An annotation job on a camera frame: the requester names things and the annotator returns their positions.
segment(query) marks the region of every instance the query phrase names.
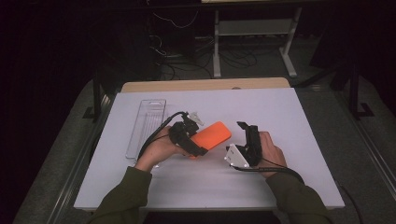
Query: olive green sleeve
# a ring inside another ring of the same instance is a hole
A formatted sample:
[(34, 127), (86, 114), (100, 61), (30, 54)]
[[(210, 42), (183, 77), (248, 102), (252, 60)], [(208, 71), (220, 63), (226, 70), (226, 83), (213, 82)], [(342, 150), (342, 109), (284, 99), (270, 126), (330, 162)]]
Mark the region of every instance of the olive green sleeve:
[(88, 223), (137, 223), (139, 207), (148, 202), (151, 177), (148, 172), (128, 167), (124, 178), (106, 195)]
[(267, 178), (266, 182), (276, 197), (278, 209), (288, 214), (291, 224), (332, 223), (317, 192), (294, 176), (277, 173)]

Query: orange object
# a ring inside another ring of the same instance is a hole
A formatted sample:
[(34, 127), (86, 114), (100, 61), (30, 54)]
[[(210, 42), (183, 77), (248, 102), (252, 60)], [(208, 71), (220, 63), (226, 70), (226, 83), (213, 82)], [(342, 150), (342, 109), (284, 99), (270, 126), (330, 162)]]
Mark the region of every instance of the orange object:
[(230, 137), (230, 130), (221, 121), (218, 121), (193, 135), (191, 140), (199, 147), (210, 150)]

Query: clear plastic box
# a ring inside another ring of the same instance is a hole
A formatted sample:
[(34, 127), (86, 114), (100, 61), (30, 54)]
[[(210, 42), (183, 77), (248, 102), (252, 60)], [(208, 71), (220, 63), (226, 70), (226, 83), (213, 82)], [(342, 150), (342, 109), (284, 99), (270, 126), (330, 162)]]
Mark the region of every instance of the clear plastic box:
[(163, 123), (166, 100), (142, 100), (134, 123), (134, 130), (126, 152), (126, 158), (137, 161), (140, 149), (149, 136)]

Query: black cable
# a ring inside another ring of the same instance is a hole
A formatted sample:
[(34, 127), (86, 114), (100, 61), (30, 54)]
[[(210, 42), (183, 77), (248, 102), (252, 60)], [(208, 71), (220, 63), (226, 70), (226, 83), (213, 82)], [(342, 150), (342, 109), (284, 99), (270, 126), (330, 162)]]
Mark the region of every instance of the black cable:
[(178, 75), (176, 75), (175, 73), (165, 73), (165, 72), (162, 72), (162, 74), (163, 74), (163, 80), (175, 80), (175, 77), (177, 77), (177, 80), (181, 80), (181, 78), (180, 78), (180, 76), (178, 76)]
[(262, 38), (262, 41), (260, 41), (258, 44), (256, 44), (254, 47), (253, 47), (253, 49), (248, 49), (248, 45), (245, 45), (245, 40), (248, 38), (248, 36), (245, 36), (244, 37), (244, 41), (242, 41), (241, 40), (241, 38), (238, 38), (238, 42), (239, 42), (239, 46), (242, 48), (242, 49), (247, 49), (246, 50), (246, 55), (248, 56), (248, 55), (252, 55), (253, 54), (253, 52), (254, 52), (254, 50), (256, 50), (256, 49), (258, 49), (259, 48), (259, 46), (261, 46), (262, 45), (262, 43), (264, 42), (263, 41), (263, 38)]
[[(246, 49), (247, 48), (247, 46), (245, 46), (244, 45), (244, 43), (240, 40), (240, 38), (238, 38), (238, 42), (239, 42), (239, 46), (242, 48), (242, 49)], [(235, 57), (235, 59), (243, 59), (243, 58), (246, 58), (246, 57), (248, 57), (248, 56), (253, 56), (254, 57), (254, 55), (253, 55), (253, 51), (255, 50), (255, 49), (257, 49), (260, 45), (261, 45), (262, 43), (259, 43), (258, 45), (256, 45), (252, 50), (250, 50), (250, 49), (247, 49), (247, 50), (239, 50), (239, 51), (241, 51), (241, 53), (242, 53), (242, 56), (240, 56), (240, 55), (237, 55), (236, 54), (236, 52), (232, 52), (231, 50), (227, 50), (230, 54), (232, 54), (234, 57)]]
[(149, 143), (151, 144), (151, 143), (153, 143), (153, 142), (157, 141), (158, 139), (161, 139), (161, 138), (163, 138), (163, 137), (166, 137), (166, 136), (169, 136), (169, 134), (166, 134), (166, 135), (163, 135), (163, 136), (160, 136), (160, 137), (154, 138), (154, 139), (152, 139), (152, 140), (151, 140)]
[[(196, 66), (197, 68), (186, 69), (186, 68), (181, 68), (181, 67), (173, 66), (172, 64), (192, 65), (192, 66)], [(207, 68), (205, 68), (205, 67), (203, 67), (203, 66), (201, 66), (201, 65), (199, 65), (199, 64), (196, 64), (196, 63), (169, 63), (168, 65), (169, 65), (169, 66), (172, 66), (173, 68), (176, 68), (176, 69), (179, 69), (179, 70), (182, 70), (182, 71), (186, 71), (186, 72), (189, 72), (189, 71), (197, 71), (197, 70), (203, 69), (204, 71), (207, 72), (207, 74), (209, 75), (209, 77), (212, 78), (212, 75), (210, 74), (210, 71), (207, 70)]]
[[(230, 65), (231, 67), (234, 67), (234, 68), (249, 68), (249, 64), (240, 63), (240, 62), (238, 62), (238, 61), (236, 61), (236, 60), (233, 60), (233, 59), (227, 57), (227, 56), (226, 56), (225, 54), (223, 54), (223, 53), (220, 53), (220, 52), (219, 52), (219, 56), (220, 56), (220, 58), (221, 58), (225, 63), (227, 63), (227, 64)], [(241, 65), (241, 66), (235, 66), (235, 65), (231, 64), (230, 62), (231, 62), (231, 63), (239, 64), (239, 65)]]
[[(254, 51), (258, 51), (258, 50), (259, 50), (259, 46), (261, 46), (262, 43), (264, 43), (264, 37), (262, 38), (262, 41), (251, 51), (251, 53), (253, 53)], [(273, 52), (275, 52), (275, 51), (278, 52), (278, 51), (279, 51), (279, 48), (278, 48), (278, 47), (275, 47), (275, 48), (273, 48), (273, 49), (269, 49), (269, 46), (265, 46), (265, 52), (261, 52), (261, 53), (259, 53), (259, 52), (254, 52), (254, 55), (255, 55), (255, 56), (267, 55), (267, 54), (271, 54), (271, 53), (273, 53)]]
[(241, 167), (236, 167), (236, 166), (232, 166), (232, 167), (237, 171), (243, 171), (243, 172), (282, 172), (282, 173), (293, 175), (301, 183), (304, 184), (303, 178), (297, 172), (291, 170), (290, 168), (288, 168), (286, 166), (284, 166), (284, 167), (259, 167), (256, 169), (247, 169), (247, 168), (241, 168)]
[[(201, 54), (195, 55), (195, 61), (200, 59), (201, 57), (203, 57), (204, 55), (208, 54), (208, 53), (212, 53), (213, 50), (206, 50)], [(184, 58), (186, 61), (185, 62), (169, 62), (170, 64), (192, 64), (192, 65), (196, 65), (196, 66), (200, 66), (200, 67), (206, 67), (209, 63), (210, 63), (210, 59), (211, 57), (208, 57), (208, 59), (206, 60), (206, 62), (204, 63), (204, 65), (199, 65), (198, 63), (192, 63), (190, 59), (186, 59)]]
[(196, 49), (195, 50), (196, 53), (201, 51), (201, 50), (204, 50), (204, 49), (207, 50), (209, 48), (210, 48), (211, 51), (213, 50), (212, 48), (215, 45), (214, 38), (213, 38), (213, 36), (210, 36), (209, 38), (210, 38), (210, 41), (207, 44), (205, 44), (205, 45), (201, 46), (200, 48)]
[(178, 76), (178, 75), (176, 75), (176, 71), (175, 71), (175, 68), (173, 67), (173, 66), (171, 66), (170, 64), (168, 64), (168, 63), (163, 63), (163, 65), (166, 65), (166, 66), (168, 66), (170, 69), (172, 69), (172, 74), (169, 74), (169, 75), (171, 75), (172, 77), (170, 78), (170, 80), (173, 80), (174, 79), (174, 77), (178, 77), (178, 79), (180, 80), (180, 76)]
[[(245, 60), (248, 67), (257, 64), (257, 58), (256, 58), (253, 54), (245, 54), (245, 55), (240, 56), (240, 55), (238, 55), (238, 54), (236, 53), (236, 51), (233, 51), (233, 50), (227, 50), (227, 51), (228, 51), (236, 60)], [(253, 57), (253, 59), (254, 59), (254, 62), (253, 62), (253, 63), (251, 63), (251, 62), (249, 61), (248, 56)]]
[(152, 133), (148, 139), (146, 140), (145, 144), (143, 144), (142, 148), (140, 149), (139, 152), (139, 156), (137, 157), (137, 159), (139, 160), (140, 157), (143, 155), (143, 153), (145, 152), (146, 148), (153, 142), (153, 139), (155, 138), (155, 136), (157, 136), (157, 134), (164, 128), (166, 127), (166, 125), (168, 125), (171, 120), (176, 117), (177, 115), (187, 115), (186, 112), (176, 112), (174, 115), (172, 115), (171, 117), (167, 118), (161, 125), (160, 127), (158, 127), (157, 130), (154, 131), (154, 133)]
[(213, 57), (213, 50), (207, 50), (204, 53), (202, 53), (201, 55), (197, 56), (197, 59), (199, 59), (206, 54), (209, 54), (209, 57), (207, 58), (206, 63), (203, 65), (203, 67), (207, 67), (207, 65), (211, 62), (212, 57)]
[(273, 165), (277, 165), (277, 166), (280, 166), (280, 167), (283, 167), (283, 168), (288, 168), (287, 166), (284, 166), (284, 165), (280, 165), (280, 164), (277, 164), (277, 163), (274, 163), (273, 161), (268, 161), (269, 163), (271, 163), (271, 164), (273, 164)]
[(253, 56), (252, 53), (245, 53), (243, 50), (230, 50), (230, 49), (227, 49), (227, 52), (229, 52), (231, 55), (233, 55), (233, 57), (235, 59), (237, 59), (237, 60), (245, 59), (245, 60), (248, 61), (247, 57), (248, 56)]

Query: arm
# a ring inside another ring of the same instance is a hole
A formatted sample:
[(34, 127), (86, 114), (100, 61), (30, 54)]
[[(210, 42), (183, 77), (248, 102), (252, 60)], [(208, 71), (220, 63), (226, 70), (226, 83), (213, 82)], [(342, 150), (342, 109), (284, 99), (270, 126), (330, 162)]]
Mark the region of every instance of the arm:
[(152, 168), (174, 154), (188, 155), (174, 145), (164, 128), (152, 142), (134, 167), (128, 167), (121, 182), (102, 200), (88, 223), (134, 224), (139, 219), (139, 207), (148, 202)]
[[(287, 166), (282, 150), (272, 142), (269, 133), (261, 132), (262, 155), (260, 167)], [(276, 197), (277, 207), (288, 214), (292, 224), (329, 224), (329, 212), (319, 195), (289, 174), (264, 172), (262, 175)]]

